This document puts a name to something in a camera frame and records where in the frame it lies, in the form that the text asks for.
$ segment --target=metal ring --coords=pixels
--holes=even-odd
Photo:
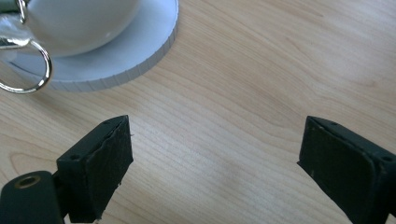
[[[25,24],[27,21],[27,2],[25,0],[17,0],[17,5],[20,8],[21,23]]]
[[[38,51],[43,56],[44,62],[46,64],[46,72],[45,72],[44,76],[33,87],[30,87],[27,89],[10,87],[10,86],[6,85],[3,82],[3,80],[0,79],[0,88],[1,89],[5,90],[5,91],[12,92],[12,93],[26,94],[26,93],[32,93],[32,92],[38,91],[41,88],[45,87],[50,82],[50,80],[52,78],[53,68],[52,68],[52,60],[51,60],[49,54],[43,47],[41,47],[34,40],[29,41],[29,44],[25,47],[28,47],[28,46],[32,46],[35,49],[38,49]]]

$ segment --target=table surface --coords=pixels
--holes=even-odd
[[[179,33],[119,87],[0,92],[0,185],[129,115],[101,223],[350,223],[298,165],[308,115],[396,153],[396,2],[179,0]],[[390,217],[388,223],[396,223]]]

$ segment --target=screw hole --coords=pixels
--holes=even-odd
[[[76,161],[76,160],[78,160],[79,159],[79,155],[72,155],[72,156],[70,156],[70,160],[72,160],[72,161]]]
[[[382,157],[383,161],[393,161],[391,157]]]
[[[16,189],[27,189],[35,185],[40,181],[40,176],[38,175],[30,175],[25,177],[24,179],[19,180],[17,183],[15,183],[15,188]]]

